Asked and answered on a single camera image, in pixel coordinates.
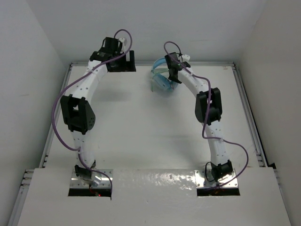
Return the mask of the light blue headphones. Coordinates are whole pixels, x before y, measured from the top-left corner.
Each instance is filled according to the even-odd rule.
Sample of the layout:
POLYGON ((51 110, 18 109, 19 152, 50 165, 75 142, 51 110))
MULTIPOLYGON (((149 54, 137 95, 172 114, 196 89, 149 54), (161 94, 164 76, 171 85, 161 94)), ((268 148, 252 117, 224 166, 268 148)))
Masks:
POLYGON ((165 58, 157 59, 152 66, 151 69, 151 91, 153 92, 155 87, 163 90, 163 91, 174 91, 177 88, 177 84, 163 74, 168 72, 167 68, 160 68, 163 64, 166 64, 165 58))

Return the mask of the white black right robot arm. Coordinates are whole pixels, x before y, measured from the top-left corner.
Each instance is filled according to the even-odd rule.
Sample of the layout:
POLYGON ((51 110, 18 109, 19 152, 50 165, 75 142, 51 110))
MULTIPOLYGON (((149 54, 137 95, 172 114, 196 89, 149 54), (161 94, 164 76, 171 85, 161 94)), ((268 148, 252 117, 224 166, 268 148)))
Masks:
POLYGON ((218 88, 212 88, 205 78, 196 76, 187 62, 179 62, 175 52, 165 55, 169 79, 184 84, 196 98, 195 116, 203 126, 202 137, 210 148, 211 174, 214 181, 231 174, 232 163, 226 153, 221 131, 222 101, 218 88))

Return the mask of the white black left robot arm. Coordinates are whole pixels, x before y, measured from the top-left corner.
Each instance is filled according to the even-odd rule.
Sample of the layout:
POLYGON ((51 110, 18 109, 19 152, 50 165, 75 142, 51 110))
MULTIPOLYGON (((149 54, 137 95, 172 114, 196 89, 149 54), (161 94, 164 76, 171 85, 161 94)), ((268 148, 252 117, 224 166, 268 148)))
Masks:
POLYGON ((85 78, 76 84, 69 95, 63 95, 60 99, 63 121, 71 132, 77 150, 75 174, 84 184, 92 187, 100 186, 102 179, 108 175, 96 169, 94 153, 86 145, 96 122, 91 101, 100 80, 107 73, 136 71, 134 52, 131 50, 127 57, 126 45, 126 38, 106 37, 101 48, 91 55, 85 78))

